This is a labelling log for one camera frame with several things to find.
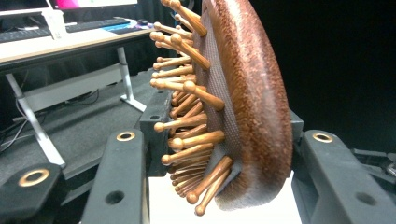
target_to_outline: metal grommet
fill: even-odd
[[[125,133],[120,133],[117,135],[117,140],[121,142],[126,142],[134,139],[134,133],[131,132],[125,132]]]
[[[28,178],[32,175],[35,174],[41,174],[41,176],[39,178],[36,178],[35,180],[28,180]],[[21,179],[20,182],[18,183],[21,187],[31,187],[34,185],[37,185],[41,182],[43,182],[45,179],[47,179],[47,177],[49,177],[50,175],[50,171],[47,169],[37,169],[37,170],[33,170],[30,171],[28,173],[26,173]]]
[[[323,143],[332,142],[332,137],[330,137],[325,133],[314,133],[312,136],[319,142],[323,142]]]

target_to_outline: wooden bristle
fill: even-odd
[[[157,133],[163,132],[165,129],[170,128],[179,128],[179,127],[190,127],[190,126],[198,126],[201,124],[205,124],[207,122],[206,114],[199,114],[194,117],[186,118],[186,119],[178,119],[174,121],[170,121],[167,123],[158,122],[154,125],[154,130]]]
[[[161,158],[161,162],[164,165],[170,165],[174,162],[178,162],[178,161],[183,161],[186,158],[192,158],[194,155],[201,155],[202,153],[205,153],[207,151],[211,151],[213,149],[213,144],[202,144],[202,145],[198,145],[195,147],[190,147],[187,148],[185,150],[182,150],[178,153],[175,153],[173,155],[163,155],[163,157]]]
[[[163,71],[159,73],[153,73],[152,78],[175,77],[175,76],[182,76],[188,74],[194,74],[194,69],[192,68],[192,66],[186,66],[186,67],[175,68],[172,70]]]
[[[207,205],[212,201],[213,197],[218,193],[219,188],[224,183],[225,179],[227,179],[231,170],[227,170],[224,174],[222,174],[206,191],[204,198],[201,200],[201,203],[195,207],[195,215],[201,217],[204,215]]]
[[[197,159],[191,159],[188,161],[183,161],[178,164],[174,164],[168,169],[168,173],[174,174],[176,171],[182,171],[182,170],[186,170],[186,169],[188,169],[188,170],[201,169],[202,165],[206,165],[207,162],[209,161],[209,159],[210,159],[210,156],[206,156],[206,157],[200,157]]]
[[[180,21],[181,24],[185,25],[187,29],[189,29],[190,31],[192,32],[194,31],[194,28],[192,28],[191,24],[188,21],[186,21],[186,19],[181,17],[180,14],[175,15],[175,20]]]
[[[172,8],[178,14],[180,14],[189,24],[192,26],[193,30],[200,36],[205,36],[207,34],[206,28],[201,24],[201,17],[191,10],[183,7],[178,0],[162,0],[164,6]]]
[[[213,106],[216,111],[222,110],[225,106],[224,102],[220,98],[210,93],[207,93],[206,91],[201,91],[199,88],[197,88],[197,86],[193,82],[189,82],[189,81],[184,82],[183,90],[188,93],[195,94],[202,101],[204,101],[208,105]]]
[[[176,119],[177,115],[184,111],[186,108],[188,108],[189,105],[192,105],[192,103],[197,99],[195,95],[188,95],[187,99],[185,99],[178,107],[176,107],[175,110],[171,111],[169,113],[170,117],[172,119]]]
[[[165,26],[160,24],[159,22],[154,22],[154,29],[157,31],[164,31],[168,34],[178,34],[181,35],[185,39],[192,39],[192,33],[187,31],[181,31],[176,28],[172,28],[169,26]]]
[[[232,165],[233,160],[227,156],[224,156],[215,166],[213,171],[210,172],[210,174],[207,175],[194,190],[190,191],[187,194],[187,202],[189,202],[190,204],[197,203],[200,195],[224,173],[229,172]]]
[[[177,65],[182,65],[182,64],[186,64],[186,63],[191,63],[190,57],[175,58],[175,59],[167,61],[167,62],[155,63],[152,67],[155,70],[160,70],[164,67],[177,66]]]
[[[176,180],[182,176],[188,176],[188,175],[195,175],[195,174],[199,174],[199,173],[203,173],[205,171],[205,169],[201,169],[201,170],[189,170],[189,171],[185,171],[185,172],[180,172],[180,173],[176,173],[170,176],[171,180]]]
[[[208,70],[210,67],[210,61],[202,56],[198,49],[191,47],[186,44],[178,34],[171,35],[172,44],[175,45],[176,48],[181,49],[184,53],[189,55],[193,61],[195,61],[202,69]]]
[[[194,136],[191,138],[185,138],[185,139],[181,139],[181,138],[175,138],[172,140],[172,142],[170,143],[170,145],[172,145],[172,148],[174,149],[179,149],[181,150],[184,147],[193,147],[196,145],[201,145],[201,144],[205,144],[205,143],[219,143],[224,141],[224,132],[222,131],[214,131],[212,133],[204,133],[198,136]]]

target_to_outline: white desk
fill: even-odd
[[[35,130],[37,142],[49,162],[65,167],[64,159],[37,121],[35,111],[88,91],[97,90],[99,87],[104,87],[118,79],[123,80],[125,88],[125,94],[121,96],[121,100],[142,112],[146,109],[145,105],[134,98],[123,45],[134,38],[147,36],[151,31],[153,30],[148,29],[116,35],[103,29],[95,29],[68,34],[66,38],[56,41],[52,37],[46,36],[0,44],[0,75],[7,76],[7,80],[15,92],[26,118]],[[117,49],[120,63],[30,92],[22,92],[12,74],[42,63],[99,49]],[[114,68],[119,69],[120,77],[114,76],[114,73],[112,73]]]

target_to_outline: hairbrush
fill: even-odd
[[[248,0],[203,0],[202,15],[162,0],[185,29],[154,23],[159,57],[150,84],[173,91],[163,155],[171,184],[202,216],[210,201],[233,210],[268,203],[290,175],[290,112],[268,37]],[[174,66],[174,69],[161,69]]]

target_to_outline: black floor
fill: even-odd
[[[155,89],[149,85],[152,71],[131,77],[134,98],[147,104]],[[107,138],[114,132],[133,128],[141,112],[120,100],[123,83],[107,86],[91,95],[58,105],[38,116],[42,127],[66,161],[66,178],[97,164],[106,146]],[[15,134],[10,133],[2,148]],[[0,154],[0,186],[17,171],[30,165],[48,162],[27,124],[19,138]]]

